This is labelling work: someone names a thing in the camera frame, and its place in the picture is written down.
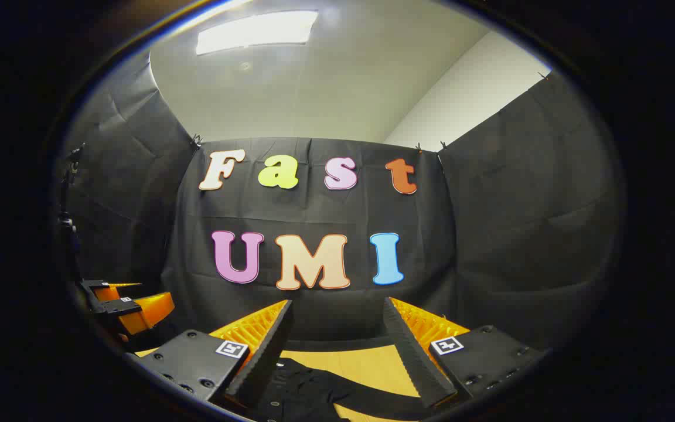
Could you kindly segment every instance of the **wooden table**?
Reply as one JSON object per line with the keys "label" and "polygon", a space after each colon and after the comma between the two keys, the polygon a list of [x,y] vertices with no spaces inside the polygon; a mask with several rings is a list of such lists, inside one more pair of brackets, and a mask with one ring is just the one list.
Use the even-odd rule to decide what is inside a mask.
{"label": "wooden table", "polygon": [[[154,350],[137,352],[137,355],[142,357]],[[410,381],[394,345],[349,350],[348,352],[291,352],[291,350],[283,350],[281,357],[290,358],[310,368],[330,371],[368,387],[418,397],[418,392],[415,391],[415,387],[413,387],[413,383]],[[340,405],[335,405],[335,410],[337,414],[341,417],[347,417],[351,422],[393,422],[392,419],[369,416]]]}

